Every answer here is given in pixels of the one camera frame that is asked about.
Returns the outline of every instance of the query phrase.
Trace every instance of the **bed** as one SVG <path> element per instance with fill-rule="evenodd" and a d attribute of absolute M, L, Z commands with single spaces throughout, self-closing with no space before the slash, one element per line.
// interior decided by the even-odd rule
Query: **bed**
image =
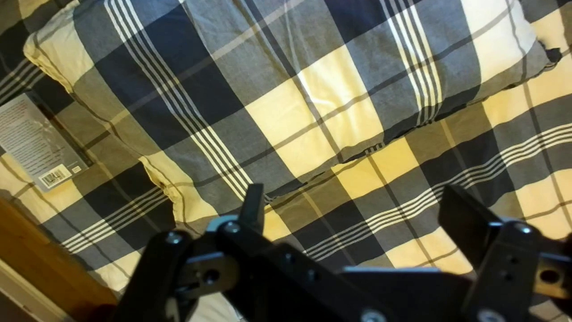
<path fill-rule="evenodd" d="M 45 2 L 0 42 L 11 95 L 38 92 L 95 161 L 42 193 L 4 154 L 0 189 L 118 294 L 154 233 L 200 234 L 251 182 L 264 235 L 332 270 L 471 274 L 436 221 L 449 183 L 572 230 L 569 3 L 149 3 Z"/>

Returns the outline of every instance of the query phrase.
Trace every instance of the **barcode label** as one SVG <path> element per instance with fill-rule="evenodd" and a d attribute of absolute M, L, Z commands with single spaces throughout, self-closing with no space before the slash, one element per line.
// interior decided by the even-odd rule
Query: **barcode label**
<path fill-rule="evenodd" d="M 63 164 L 60 164 L 59 166 L 41 175 L 39 179 L 46 186 L 46 188 L 50 189 L 71 176 L 72 174 L 70 171 Z"/>

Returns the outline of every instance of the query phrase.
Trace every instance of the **plaid pillowcase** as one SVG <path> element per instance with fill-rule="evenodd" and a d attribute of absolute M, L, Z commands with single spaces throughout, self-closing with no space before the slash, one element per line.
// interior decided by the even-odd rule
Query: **plaid pillowcase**
<path fill-rule="evenodd" d="M 174 228 L 172 203 L 143 165 L 88 109 L 24 58 L 30 33 L 68 1 L 8 0 L 0 4 L 0 104 L 34 92 L 94 164 L 43 193 L 14 159 L 0 150 L 0 198 L 10 201 L 104 285 L 129 281 L 151 236 Z"/>
<path fill-rule="evenodd" d="M 270 201 L 548 62 L 515 0 L 85 1 L 25 52 L 184 222 L 236 210 L 252 182 Z"/>

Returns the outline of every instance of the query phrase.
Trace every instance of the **barcode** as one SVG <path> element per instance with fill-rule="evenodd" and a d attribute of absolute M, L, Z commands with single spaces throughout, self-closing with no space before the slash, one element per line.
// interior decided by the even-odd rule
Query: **barcode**
<path fill-rule="evenodd" d="M 60 164 L 45 173 L 43 176 L 40 176 L 39 179 L 46 185 L 46 188 L 49 189 L 69 178 L 71 175 L 72 174 L 67 170 L 67 168 L 63 164 Z"/>

